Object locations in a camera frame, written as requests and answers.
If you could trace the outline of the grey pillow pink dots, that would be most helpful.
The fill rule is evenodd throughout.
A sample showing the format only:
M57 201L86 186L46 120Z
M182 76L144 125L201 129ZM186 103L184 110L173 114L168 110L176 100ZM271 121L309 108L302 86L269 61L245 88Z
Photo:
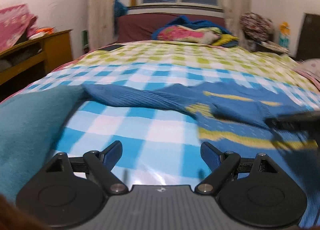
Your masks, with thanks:
M300 64L299 69L303 72L310 73L313 76L319 76L320 59L308 59Z

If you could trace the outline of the left beige curtain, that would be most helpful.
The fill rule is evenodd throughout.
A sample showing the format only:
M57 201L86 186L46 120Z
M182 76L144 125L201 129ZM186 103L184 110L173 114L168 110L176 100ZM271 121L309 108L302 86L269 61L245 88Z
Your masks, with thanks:
M88 41L92 50L113 41L114 0L88 0Z

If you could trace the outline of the dark wooden bed headboard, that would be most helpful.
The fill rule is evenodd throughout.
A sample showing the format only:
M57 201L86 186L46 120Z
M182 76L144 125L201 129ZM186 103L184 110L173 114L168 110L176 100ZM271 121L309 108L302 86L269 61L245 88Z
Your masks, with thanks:
M296 60L319 58L320 16L306 13L297 47Z

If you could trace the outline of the teal fleece garment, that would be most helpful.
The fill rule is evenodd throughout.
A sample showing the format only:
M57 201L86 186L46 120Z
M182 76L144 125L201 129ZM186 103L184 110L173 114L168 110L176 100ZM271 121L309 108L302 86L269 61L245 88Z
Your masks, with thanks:
M1 194L15 201L46 162L68 118L85 99L81 86L19 94L1 104Z

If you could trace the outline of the pink folded blanket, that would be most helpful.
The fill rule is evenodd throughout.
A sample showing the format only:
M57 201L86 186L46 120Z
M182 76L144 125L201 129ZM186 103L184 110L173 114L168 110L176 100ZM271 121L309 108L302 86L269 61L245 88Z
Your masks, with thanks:
M307 78L310 82L319 90L320 83L319 83L319 70L310 71L307 69L294 69L296 73L299 75Z

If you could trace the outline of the wooden side cabinet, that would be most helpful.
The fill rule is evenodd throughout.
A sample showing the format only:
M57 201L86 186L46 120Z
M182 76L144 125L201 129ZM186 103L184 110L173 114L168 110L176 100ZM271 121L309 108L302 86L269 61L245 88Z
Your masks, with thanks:
M55 32L40 38L19 43L1 52L1 60L11 64L1 69L1 84L43 62L49 73L73 60L71 30Z

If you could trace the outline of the pink floral blanket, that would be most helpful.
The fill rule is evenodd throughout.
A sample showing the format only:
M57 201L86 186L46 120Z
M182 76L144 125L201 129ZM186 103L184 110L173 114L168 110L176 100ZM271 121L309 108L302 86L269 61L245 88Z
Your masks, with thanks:
M1 9L1 52L13 47L23 36L26 38L36 33L37 16L29 12L27 4Z

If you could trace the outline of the black phone on bed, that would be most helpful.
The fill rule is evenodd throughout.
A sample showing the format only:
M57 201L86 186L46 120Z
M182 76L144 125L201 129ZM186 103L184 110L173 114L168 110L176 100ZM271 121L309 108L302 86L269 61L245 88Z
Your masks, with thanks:
M120 48L122 48L122 47L124 47L124 45L121 45L121 44L113 44L113 45L109 45L109 46L107 46L107 47L103 47L101 50L110 52L110 51L114 51L114 50L120 49Z

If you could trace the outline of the teal bag behind curtain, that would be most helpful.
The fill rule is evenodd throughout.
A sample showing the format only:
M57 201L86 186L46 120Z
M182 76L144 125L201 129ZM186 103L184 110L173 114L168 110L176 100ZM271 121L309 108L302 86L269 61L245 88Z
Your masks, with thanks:
M124 15L127 15L128 8L120 2L120 0L114 0L114 34L118 34L118 19Z

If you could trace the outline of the blue green checkered bed sheet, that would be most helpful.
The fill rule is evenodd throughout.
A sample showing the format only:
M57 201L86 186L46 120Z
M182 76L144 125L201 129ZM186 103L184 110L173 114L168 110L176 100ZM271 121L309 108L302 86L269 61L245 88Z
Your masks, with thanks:
M303 112L319 111L319 91L286 55L165 41L121 45L93 51L16 95L90 84L157 90L235 82L284 93ZM46 162L15 201L1 194L1 216L9 216L2 229L319 229L300 226L307 195L266 153L239 154L238 168L218 194L197 194L195 187L212 171L201 158L207 141L199 139L195 119L171 110L108 106L84 92ZM106 194L83 158L114 141L123 153L112 173L128 187L126 194Z

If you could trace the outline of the blue knit sweater yellow stripes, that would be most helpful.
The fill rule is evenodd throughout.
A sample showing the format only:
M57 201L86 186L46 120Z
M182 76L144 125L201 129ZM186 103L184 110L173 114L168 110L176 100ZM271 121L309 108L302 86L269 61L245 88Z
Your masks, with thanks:
M171 110L196 120L199 139L244 157L266 153L304 190L308 207L301 227L319 225L319 134L274 129L266 119L303 112L284 93L230 83L174 84L157 90L85 85L91 99L108 106Z

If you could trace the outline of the maroon headboard cushion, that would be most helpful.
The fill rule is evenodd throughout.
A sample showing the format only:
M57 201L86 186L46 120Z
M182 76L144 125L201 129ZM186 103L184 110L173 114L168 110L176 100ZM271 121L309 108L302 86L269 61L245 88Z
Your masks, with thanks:
M151 40L153 32L182 16L173 13L128 14L118 18L118 43Z

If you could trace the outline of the colourful floral quilt pile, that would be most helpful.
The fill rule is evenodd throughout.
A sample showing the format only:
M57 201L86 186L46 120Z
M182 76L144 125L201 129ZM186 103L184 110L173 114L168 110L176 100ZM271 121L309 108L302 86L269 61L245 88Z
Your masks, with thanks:
M185 15L157 29L151 35L153 40L179 41L210 46L235 47L239 38L226 28L208 20L191 21Z

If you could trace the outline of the floral fabric bundle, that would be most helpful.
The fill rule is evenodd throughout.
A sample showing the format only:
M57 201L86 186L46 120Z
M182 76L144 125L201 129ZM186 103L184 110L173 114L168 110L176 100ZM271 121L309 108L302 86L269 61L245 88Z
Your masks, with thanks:
M288 54L289 50L273 42L275 28L272 21L259 14L247 12L240 17L240 26L253 51Z

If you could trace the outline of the orange object on cabinet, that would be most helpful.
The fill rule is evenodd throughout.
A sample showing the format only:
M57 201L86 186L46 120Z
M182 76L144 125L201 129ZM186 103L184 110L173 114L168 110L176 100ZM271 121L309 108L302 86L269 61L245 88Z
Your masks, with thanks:
M38 33L45 33L45 34L53 34L55 32L55 28L54 27L43 27L43 28L38 28L36 30L36 34Z

